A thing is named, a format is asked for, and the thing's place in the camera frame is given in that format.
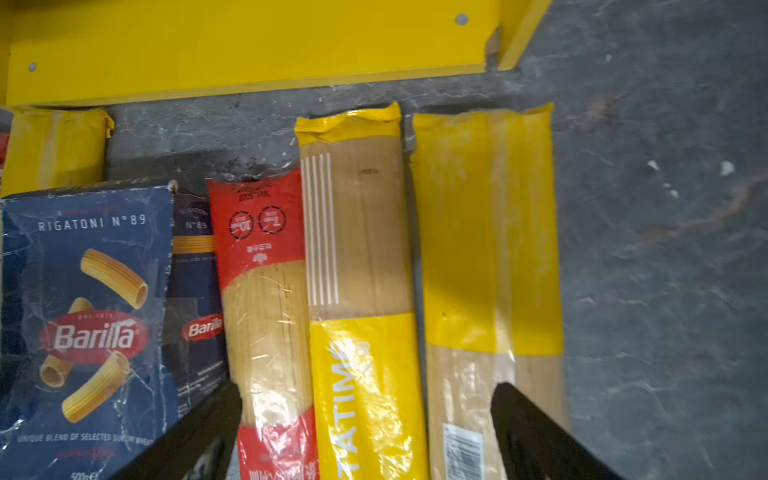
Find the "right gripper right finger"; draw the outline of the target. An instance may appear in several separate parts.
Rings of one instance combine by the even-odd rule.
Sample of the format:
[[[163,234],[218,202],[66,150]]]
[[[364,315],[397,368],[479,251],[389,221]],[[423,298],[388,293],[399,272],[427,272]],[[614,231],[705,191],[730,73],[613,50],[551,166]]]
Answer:
[[[622,480],[514,385],[496,386],[490,412],[509,479]]]

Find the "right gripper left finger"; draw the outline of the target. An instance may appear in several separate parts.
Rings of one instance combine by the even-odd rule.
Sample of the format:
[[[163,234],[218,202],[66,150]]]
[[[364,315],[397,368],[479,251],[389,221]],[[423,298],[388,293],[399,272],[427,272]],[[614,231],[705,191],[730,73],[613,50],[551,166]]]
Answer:
[[[227,380],[113,477],[126,480],[224,479],[241,413],[238,388]]]

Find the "yellow Pastatime spaghetti bag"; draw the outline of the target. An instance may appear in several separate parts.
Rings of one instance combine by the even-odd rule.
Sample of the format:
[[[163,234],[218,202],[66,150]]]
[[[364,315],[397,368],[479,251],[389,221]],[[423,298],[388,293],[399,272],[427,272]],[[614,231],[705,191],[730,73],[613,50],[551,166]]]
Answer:
[[[298,120],[319,469],[429,475],[401,111]]]

